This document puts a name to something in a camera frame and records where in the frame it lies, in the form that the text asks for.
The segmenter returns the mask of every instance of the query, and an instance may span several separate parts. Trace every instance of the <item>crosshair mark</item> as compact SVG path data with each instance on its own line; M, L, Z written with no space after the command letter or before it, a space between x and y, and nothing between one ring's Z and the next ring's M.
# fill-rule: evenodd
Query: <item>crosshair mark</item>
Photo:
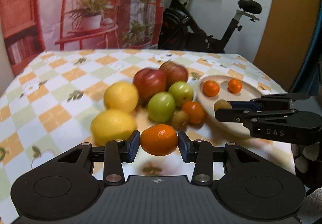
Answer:
M156 178L156 179L154 179L153 180L153 182L155 182L155 183L157 183L157 184L159 184L160 182L162 182L163 180L162 179L160 179L160 178Z

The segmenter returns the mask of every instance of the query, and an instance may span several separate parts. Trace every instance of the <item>mandarin orange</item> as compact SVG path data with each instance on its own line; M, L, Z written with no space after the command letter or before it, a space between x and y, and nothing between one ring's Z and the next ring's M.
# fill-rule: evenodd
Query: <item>mandarin orange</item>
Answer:
M206 117L204 109L196 101L187 101L181 109L188 114L191 124L202 123Z
M231 79L229 82L228 82L228 90L231 92L231 93L239 93L242 89L243 85L241 83L240 80L238 79Z
M177 148L178 136L171 126L158 124L141 133L140 143L145 152L155 156L165 156Z
M207 97L215 97L218 95L220 87L217 82L214 81L205 81L202 86L202 92Z

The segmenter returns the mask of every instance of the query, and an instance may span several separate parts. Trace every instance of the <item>yellow lemon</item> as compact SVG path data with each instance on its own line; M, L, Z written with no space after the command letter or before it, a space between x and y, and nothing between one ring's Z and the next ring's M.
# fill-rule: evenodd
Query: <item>yellow lemon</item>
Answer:
M91 124L91 132L99 146L104 146L111 140L126 140L135 129L136 122L133 116L120 109L109 109L99 113Z
M131 112L139 101L136 86L125 81L119 81L108 87L104 94L104 104L107 109L121 109Z

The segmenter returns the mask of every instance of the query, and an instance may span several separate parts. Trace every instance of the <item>checkered tablecloth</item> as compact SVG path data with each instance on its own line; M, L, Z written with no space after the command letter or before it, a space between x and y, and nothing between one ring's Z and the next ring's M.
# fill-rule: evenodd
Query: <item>checkered tablecloth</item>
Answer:
M187 67L188 82L195 87L203 76L223 74L243 80L263 92L285 91L252 63L232 54L206 54L163 50L82 50L43 52L18 75L0 98L0 217L10 224L17 212L10 199L13 182L25 172L81 142L94 143L90 124L104 110L103 94L112 83L132 81L146 67L158 68L172 60ZM144 109L134 112L142 132L152 125ZM259 139L238 139L207 120L201 128L189 127L191 139L213 145L236 142L293 172L290 145ZM141 148L124 174L188 175L194 165L185 164L178 150L155 157ZM94 176L102 179L103 164L95 163ZM223 175L215 163L214 178Z

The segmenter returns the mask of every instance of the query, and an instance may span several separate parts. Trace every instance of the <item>hand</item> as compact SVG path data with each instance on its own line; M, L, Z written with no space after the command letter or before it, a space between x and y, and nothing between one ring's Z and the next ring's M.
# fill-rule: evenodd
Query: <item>hand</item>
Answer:
M310 188L307 195L322 186L322 143L309 146L292 144L295 174Z

